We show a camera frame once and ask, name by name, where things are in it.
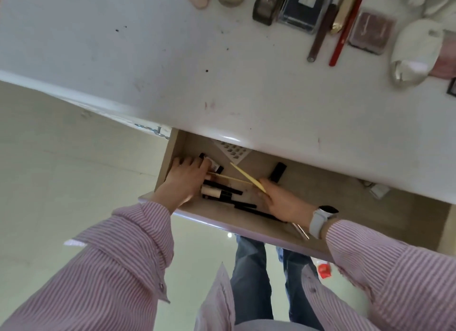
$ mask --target hand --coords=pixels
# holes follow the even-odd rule
[[[182,164],[180,161],[180,158],[174,158],[165,182],[150,199],[166,207],[170,213],[198,193],[212,164],[207,158],[203,161],[187,157]]]
[[[264,194],[263,197],[274,217],[309,228],[313,213],[318,207],[306,203],[266,178],[261,178],[259,182],[266,190],[267,195]]]

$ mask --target jeans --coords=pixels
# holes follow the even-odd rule
[[[273,319],[265,244],[238,235],[236,240],[236,264],[231,278],[236,325],[255,319]],[[277,252],[284,266],[290,321],[323,330],[301,284],[301,271],[305,265],[310,265],[315,276],[318,276],[312,259],[282,248],[277,248]]]

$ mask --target drawer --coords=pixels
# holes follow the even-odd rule
[[[202,152],[225,168],[223,175],[245,180],[210,138],[173,129],[156,188],[165,181],[174,157],[197,157]],[[376,200],[354,177],[258,151],[252,151],[238,166],[254,178],[260,178],[269,176],[277,162],[287,165],[279,184],[313,205],[332,205],[339,209],[343,219],[415,246],[456,254],[456,211],[452,205],[395,189],[382,200]],[[237,200],[257,204],[258,210],[268,212],[251,186],[236,181],[230,181],[228,185],[244,191]],[[197,197],[182,205],[175,214],[331,261],[324,241],[312,237],[303,239],[292,224],[240,211],[230,204]]]

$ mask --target right hand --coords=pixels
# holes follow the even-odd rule
[[[301,200],[266,178],[260,178],[259,182],[266,190],[267,194],[263,194],[263,198],[274,217],[309,228],[313,213],[318,207]]]

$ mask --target floor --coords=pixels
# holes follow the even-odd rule
[[[167,141],[72,104],[0,82],[0,324],[80,249],[63,243],[152,190]],[[156,330],[193,328],[221,262],[234,267],[236,240],[174,216],[171,304]],[[267,246],[275,318],[288,319],[285,278]],[[324,280],[360,313],[367,300],[333,270]]]

